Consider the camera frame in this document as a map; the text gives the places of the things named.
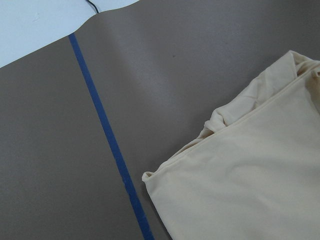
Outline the beige long-sleeve printed shirt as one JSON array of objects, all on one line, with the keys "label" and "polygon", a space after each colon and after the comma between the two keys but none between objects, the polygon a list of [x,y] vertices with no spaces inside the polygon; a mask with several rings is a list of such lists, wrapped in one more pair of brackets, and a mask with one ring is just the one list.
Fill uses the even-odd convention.
[{"label": "beige long-sleeve printed shirt", "polygon": [[174,240],[319,239],[319,61],[287,52],[142,181]]}]

